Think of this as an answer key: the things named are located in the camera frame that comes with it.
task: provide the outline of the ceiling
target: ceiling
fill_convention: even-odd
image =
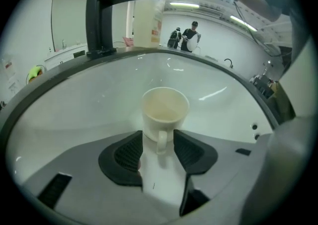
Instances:
[[[171,6],[170,2],[189,2],[200,4],[200,9]],[[237,2],[245,21],[257,29],[253,32],[255,38],[271,54],[280,54],[280,47],[292,47],[291,22],[288,16],[282,15],[272,23],[253,12],[245,5]],[[220,23],[233,31],[251,38],[244,25],[232,20],[231,15],[240,18],[232,0],[166,0],[165,14],[191,15]]]

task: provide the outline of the fluorescent light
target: fluorescent light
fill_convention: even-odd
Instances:
[[[231,16],[231,19],[234,19],[236,20],[237,22],[240,22],[241,24],[243,25],[246,25],[249,29],[251,29],[252,31],[254,32],[257,32],[257,30],[253,27],[253,26],[250,26],[248,23],[245,23],[244,21],[240,20],[239,18],[235,17],[235,16]]]
[[[189,6],[189,7],[195,7],[199,8],[200,5],[197,4],[192,4],[192,3],[184,3],[184,2],[171,2],[171,5],[176,5],[176,6]]]

